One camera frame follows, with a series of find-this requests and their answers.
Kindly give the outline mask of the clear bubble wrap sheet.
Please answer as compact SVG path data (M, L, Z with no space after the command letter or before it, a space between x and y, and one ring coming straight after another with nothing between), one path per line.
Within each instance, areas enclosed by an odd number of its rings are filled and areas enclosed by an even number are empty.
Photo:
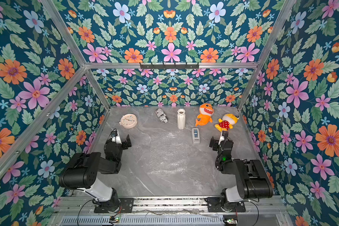
M174 174L187 167L185 133L156 132L151 136L149 173Z

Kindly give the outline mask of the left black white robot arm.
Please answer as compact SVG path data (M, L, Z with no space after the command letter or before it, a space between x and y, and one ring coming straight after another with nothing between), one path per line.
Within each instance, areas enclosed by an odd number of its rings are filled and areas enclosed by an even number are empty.
M98 174L118 174L123 150L130 147L130 136L121 141L120 137L114 134L110 135L105 143L105 158L101 157L100 152L74 154L59 178L59 185L91 196L96 205L95 213L121 211L122 204L117 191L105 185L98 178Z

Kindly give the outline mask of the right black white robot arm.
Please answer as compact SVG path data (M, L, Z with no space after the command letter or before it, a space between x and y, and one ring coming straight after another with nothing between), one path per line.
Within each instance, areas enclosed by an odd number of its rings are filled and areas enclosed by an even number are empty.
M211 138L209 147L217 152L215 168L222 174L235 176L235 185L224 188L219 198L209 199L209 211L244 212L244 202L271 198L273 187L260 160L241 160L232 157L233 141L222 136Z

